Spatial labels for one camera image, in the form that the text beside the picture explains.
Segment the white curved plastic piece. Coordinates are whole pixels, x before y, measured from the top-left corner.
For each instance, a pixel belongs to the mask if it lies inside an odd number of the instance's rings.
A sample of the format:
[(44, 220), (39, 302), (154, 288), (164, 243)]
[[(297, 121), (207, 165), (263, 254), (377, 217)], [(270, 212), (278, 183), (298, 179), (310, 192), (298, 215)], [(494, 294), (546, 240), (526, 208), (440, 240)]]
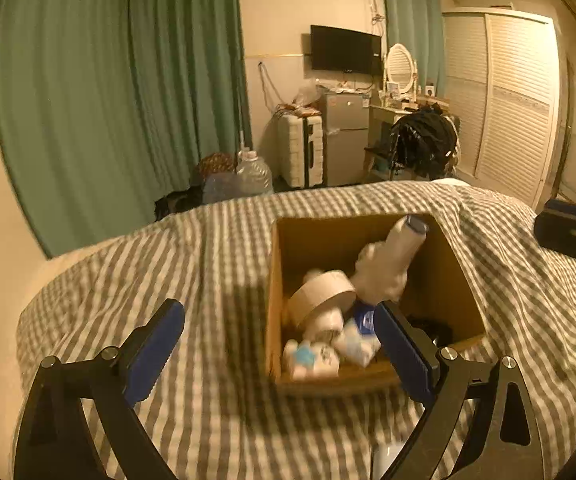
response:
[(381, 342), (373, 330), (373, 324), (365, 325), (350, 318), (332, 341), (332, 348), (343, 360), (367, 367), (380, 350)]

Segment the white sock purple cuff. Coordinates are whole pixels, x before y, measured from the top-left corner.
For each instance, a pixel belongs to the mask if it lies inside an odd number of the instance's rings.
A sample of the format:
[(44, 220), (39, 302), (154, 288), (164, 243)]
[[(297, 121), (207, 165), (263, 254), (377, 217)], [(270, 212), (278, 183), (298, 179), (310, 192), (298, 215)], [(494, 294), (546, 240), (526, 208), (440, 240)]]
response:
[(416, 216), (405, 216), (395, 223), (384, 244), (385, 262), (395, 274), (407, 272), (428, 232), (428, 224)]

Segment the white plush toy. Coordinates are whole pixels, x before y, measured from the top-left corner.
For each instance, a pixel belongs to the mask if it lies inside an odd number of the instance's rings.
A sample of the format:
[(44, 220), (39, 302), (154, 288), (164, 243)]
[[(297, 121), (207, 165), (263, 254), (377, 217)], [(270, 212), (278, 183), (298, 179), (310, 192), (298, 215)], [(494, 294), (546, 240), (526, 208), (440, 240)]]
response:
[(399, 302), (413, 258), (410, 252), (389, 248), (384, 242), (366, 245), (358, 255), (351, 278), (357, 298), (369, 306), (385, 300)]

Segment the white handheld device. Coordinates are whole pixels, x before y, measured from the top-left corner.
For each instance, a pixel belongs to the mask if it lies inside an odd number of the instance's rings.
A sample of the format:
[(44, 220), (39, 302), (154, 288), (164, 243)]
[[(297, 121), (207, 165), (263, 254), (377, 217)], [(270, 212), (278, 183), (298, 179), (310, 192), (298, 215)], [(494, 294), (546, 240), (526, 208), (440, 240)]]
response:
[(304, 325), (303, 339), (310, 342), (332, 344), (344, 326), (343, 313), (339, 308), (331, 308), (315, 313)]

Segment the black clothes on chair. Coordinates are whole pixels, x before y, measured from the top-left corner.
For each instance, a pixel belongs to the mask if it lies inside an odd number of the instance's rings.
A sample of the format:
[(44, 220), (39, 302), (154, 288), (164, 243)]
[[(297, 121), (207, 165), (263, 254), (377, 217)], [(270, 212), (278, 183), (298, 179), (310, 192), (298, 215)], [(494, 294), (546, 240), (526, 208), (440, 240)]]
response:
[(404, 115), (390, 128), (389, 167), (438, 180), (451, 177), (458, 159), (458, 132), (438, 104)]

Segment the wooden dressing table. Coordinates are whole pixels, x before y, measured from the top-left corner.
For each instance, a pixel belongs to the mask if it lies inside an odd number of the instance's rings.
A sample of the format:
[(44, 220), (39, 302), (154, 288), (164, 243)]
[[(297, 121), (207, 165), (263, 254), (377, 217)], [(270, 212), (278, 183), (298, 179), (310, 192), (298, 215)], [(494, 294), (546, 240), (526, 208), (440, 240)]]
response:
[[(411, 171), (400, 169), (391, 170), (389, 167), (389, 148), (390, 148), (390, 128), (404, 115), (414, 113), (416, 110), (390, 110), (390, 108), (373, 106), (373, 117), (371, 118), (371, 126), (377, 130), (373, 135), (373, 139), (368, 141), (368, 146), (365, 148), (365, 162), (364, 168), (367, 174), (381, 178), (382, 180), (427, 180), (415, 176)], [(452, 116), (452, 121), (455, 122), (457, 132), (459, 129), (459, 119)]]

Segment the open cardboard box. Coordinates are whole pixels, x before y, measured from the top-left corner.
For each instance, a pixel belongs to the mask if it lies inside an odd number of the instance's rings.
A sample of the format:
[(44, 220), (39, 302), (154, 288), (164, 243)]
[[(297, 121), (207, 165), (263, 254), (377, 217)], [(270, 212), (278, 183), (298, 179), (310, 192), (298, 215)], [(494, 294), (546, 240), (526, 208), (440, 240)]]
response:
[(361, 250), (384, 242), (396, 222), (416, 216), (429, 226), (407, 271), (403, 296), (395, 304), (405, 318), (432, 318), (453, 330), (452, 348), (463, 351), (486, 333), (457, 257), (457, 245), (431, 214), (373, 214), (345, 218), (280, 218), (271, 228), (271, 270), (266, 323), (266, 370), (276, 388), (302, 396), (343, 396), (399, 383), (384, 348), (367, 367), (340, 358), (337, 377), (292, 380), (283, 364), (288, 340), (304, 341), (305, 323), (320, 311), (339, 308), (344, 324), (369, 306), (357, 298), (351, 278)]

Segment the oval white vanity mirror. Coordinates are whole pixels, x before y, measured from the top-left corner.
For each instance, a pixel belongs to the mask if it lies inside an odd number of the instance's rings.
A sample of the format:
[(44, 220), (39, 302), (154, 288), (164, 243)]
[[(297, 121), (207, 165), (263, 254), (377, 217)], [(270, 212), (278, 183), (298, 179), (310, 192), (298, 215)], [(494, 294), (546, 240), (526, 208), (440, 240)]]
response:
[(416, 61), (404, 44), (393, 44), (384, 63), (387, 88), (399, 87), (399, 92), (408, 93), (416, 86)]

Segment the silver mini fridge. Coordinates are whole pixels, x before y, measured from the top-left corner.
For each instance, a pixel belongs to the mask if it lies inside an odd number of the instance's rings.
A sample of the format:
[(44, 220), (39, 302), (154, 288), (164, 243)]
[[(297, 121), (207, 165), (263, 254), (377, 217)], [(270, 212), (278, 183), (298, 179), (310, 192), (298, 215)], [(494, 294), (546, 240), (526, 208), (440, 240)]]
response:
[(368, 145), (368, 96), (325, 92), (318, 105), (324, 123), (326, 185), (361, 182)]

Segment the narrow green curtain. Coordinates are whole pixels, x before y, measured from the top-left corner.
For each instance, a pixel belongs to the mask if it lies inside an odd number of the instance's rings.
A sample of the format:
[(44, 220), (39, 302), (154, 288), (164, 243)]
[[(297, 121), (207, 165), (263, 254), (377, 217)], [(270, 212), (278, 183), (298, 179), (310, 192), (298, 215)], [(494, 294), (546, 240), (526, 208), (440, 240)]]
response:
[(384, 0), (388, 46), (402, 44), (417, 61), (418, 82), (445, 90), (444, 26), (441, 0)]

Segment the white hard-shell suitcase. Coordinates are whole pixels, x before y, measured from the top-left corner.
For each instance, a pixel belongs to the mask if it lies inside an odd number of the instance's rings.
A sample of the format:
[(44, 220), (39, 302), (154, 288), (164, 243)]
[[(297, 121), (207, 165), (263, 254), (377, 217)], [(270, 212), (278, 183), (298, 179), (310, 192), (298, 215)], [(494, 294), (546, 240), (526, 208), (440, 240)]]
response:
[(286, 114), (278, 119), (280, 174), (290, 188), (324, 183), (323, 118)]

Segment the brown patterned bag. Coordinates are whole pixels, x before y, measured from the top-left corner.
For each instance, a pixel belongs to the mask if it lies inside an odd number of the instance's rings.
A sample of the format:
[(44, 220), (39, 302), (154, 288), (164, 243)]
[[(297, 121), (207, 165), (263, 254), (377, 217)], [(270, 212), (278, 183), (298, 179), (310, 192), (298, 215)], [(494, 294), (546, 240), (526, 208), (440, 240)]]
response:
[(205, 182), (213, 174), (235, 171), (235, 162), (229, 153), (218, 152), (202, 158), (197, 169), (202, 181)]

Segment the clear large water bottle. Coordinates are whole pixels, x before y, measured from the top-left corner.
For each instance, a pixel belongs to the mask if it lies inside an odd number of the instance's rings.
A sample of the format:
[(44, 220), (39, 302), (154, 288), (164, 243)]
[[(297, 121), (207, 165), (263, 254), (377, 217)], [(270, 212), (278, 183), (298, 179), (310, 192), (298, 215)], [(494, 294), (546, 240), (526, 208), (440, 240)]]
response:
[(244, 196), (262, 196), (274, 193), (271, 168), (256, 151), (245, 148), (239, 153), (237, 179), (239, 191)]

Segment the large green curtain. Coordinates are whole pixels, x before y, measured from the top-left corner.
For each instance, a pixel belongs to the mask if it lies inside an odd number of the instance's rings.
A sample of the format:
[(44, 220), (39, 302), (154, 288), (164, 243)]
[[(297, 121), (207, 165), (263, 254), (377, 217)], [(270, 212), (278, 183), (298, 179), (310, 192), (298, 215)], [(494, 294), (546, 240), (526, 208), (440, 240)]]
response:
[(146, 226), (249, 135), (239, 0), (0, 0), (0, 148), (47, 256)]

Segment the black wall television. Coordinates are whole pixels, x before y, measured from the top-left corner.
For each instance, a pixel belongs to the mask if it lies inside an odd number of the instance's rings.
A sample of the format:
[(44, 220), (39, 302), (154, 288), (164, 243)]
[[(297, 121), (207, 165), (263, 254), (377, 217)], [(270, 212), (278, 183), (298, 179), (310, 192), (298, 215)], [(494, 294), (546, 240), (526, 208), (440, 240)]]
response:
[(381, 38), (367, 32), (321, 25), (311, 26), (313, 70), (378, 76)]

